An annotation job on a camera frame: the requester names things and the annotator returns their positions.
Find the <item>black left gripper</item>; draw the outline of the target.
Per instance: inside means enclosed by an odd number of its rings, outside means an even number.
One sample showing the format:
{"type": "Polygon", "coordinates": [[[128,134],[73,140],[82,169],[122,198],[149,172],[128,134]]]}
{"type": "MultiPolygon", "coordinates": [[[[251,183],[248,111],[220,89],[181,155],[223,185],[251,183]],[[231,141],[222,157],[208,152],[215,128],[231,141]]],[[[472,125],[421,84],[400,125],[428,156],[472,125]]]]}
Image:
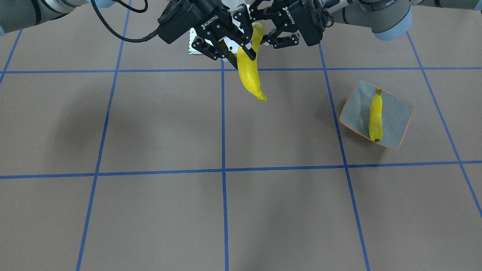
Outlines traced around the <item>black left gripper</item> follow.
{"type": "MultiPolygon", "coordinates": [[[[333,17],[329,14],[322,0],[254,0],[249,6],[253,21],[271,20],[273,23],[285,23],[291,20],[308,46],[317,45],[323,38],[324,31],[333,26],[333,17]],[[269,6],[260,8],[263,2],[269,6]]],[[[299,34],[291,33],[286,37],[264,35],[264,44],[281,49],[299,44],[299,34]]]]}

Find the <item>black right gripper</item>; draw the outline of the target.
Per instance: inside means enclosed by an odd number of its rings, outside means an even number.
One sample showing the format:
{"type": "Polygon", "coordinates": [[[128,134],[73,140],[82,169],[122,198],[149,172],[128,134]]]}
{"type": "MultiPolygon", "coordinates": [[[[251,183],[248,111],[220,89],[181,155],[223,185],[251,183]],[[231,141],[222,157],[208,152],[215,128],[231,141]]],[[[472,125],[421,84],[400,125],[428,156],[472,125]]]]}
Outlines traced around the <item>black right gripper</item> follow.
{"type": "Polygon", "coordinates": [[[230,58],[230,51],[223,38],[241,46],[242,50],[254,61],[257,53],[252,48],[253,26],[248,10],[230,10],[221,0],[192,0],[194,24],[191,28],[204,33],[213,31],[217,38],[212,45],[209,40],[195,36],[191,47],[212,60],[230,58]]]}

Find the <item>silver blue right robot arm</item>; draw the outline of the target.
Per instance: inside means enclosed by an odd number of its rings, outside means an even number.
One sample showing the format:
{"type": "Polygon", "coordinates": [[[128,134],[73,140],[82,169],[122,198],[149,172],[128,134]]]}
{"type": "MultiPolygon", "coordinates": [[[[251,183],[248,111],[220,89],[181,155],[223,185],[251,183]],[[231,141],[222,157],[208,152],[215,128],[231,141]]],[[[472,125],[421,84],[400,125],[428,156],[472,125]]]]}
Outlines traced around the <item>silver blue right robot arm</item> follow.
{"type": "Polygon", "coordinates": [[[122,0],[2,0],[0,2],[1,35],[26,29],[31,26],[57,20],[70,14],[74,9],[90,5],[104,27],[120,40],[129,43],[143,43],[160,37],[167,44],[173,43],[190,29],[195,29],[197,37],[192,47],[205,56],[217,60],[226,59],[236,66],[236,56],[231,52],[224,38],[229,38],[240,46],[250,60],[255,60],[256,52],[253,26],[246,5],[230,12],[220,0],[170,0],[158,19],[158,27],[143,38],[127,38],[117,33],[104,19],[101,8],[122,5],[136,13],[146,12],[148,1],[142,9],[136,9],[122,0]]]}

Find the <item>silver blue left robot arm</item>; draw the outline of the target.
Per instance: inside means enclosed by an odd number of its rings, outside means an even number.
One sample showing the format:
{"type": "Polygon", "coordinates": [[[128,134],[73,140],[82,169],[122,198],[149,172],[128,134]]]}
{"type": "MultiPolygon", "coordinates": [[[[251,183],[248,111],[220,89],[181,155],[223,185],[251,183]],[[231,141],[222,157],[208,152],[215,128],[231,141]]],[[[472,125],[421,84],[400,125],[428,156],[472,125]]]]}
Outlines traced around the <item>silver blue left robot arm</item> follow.
{"type": "Polygon", "coordinates": [[[308,46],[317,45],[335,23],[367,27],[379,40],[392,41],[410,29],[415,6],[481,11],[480,0],[273,0],[259,9],[260,3],[253,1],[249,14],[253,21],[273,22],[262,42],[276,49],[298,44],[298,34],[308,46]]]}

